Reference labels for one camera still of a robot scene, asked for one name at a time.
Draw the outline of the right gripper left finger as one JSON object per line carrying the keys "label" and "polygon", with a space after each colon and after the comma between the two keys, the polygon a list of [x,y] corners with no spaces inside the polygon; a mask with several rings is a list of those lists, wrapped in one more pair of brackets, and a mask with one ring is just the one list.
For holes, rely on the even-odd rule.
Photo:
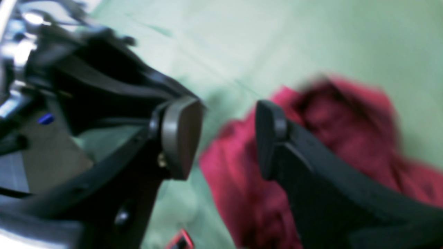
{"label": "right gripper left finger", "polygon": [[163,180],[186,180],[203,105],[157,106],[147,126],[92,169],[1,206],[2,249],[139,249]]}

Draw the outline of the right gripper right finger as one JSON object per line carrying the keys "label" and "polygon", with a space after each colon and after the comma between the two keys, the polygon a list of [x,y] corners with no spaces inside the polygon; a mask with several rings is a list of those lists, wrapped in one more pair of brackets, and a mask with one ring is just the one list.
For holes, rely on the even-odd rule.
{"label": "right gripper right finger", "polygon": [[304,249],[441,249],[442,209],[357,171],[269,100],[256,104],[262,177],[285,191]]}

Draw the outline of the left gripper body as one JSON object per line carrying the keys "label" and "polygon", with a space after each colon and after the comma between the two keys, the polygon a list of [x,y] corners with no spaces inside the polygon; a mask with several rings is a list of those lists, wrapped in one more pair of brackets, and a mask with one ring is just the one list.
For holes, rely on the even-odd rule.
{"label": "left gripper body", "polygon": [[145,64],[110,28],[70,33],[45,27],[27,80],[72,135],[112,126],[142,126],[156,106],[197,96]]}

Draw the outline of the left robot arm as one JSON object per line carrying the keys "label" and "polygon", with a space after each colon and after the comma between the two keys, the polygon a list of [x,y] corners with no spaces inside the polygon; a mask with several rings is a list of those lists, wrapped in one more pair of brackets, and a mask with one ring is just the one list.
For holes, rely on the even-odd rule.
{"label": "left robot arm", "polygon": [[59,0],[71,19],[64,29],[26,0],[1,3],[1,138],[27,111],[47,108],[75,137],[106,126],[140,126],[166,107],[160,132],[171,177],[187,179],[201,131],[201,103],[174,79],[145,64],[123,36],[96,23],[72,0]]}

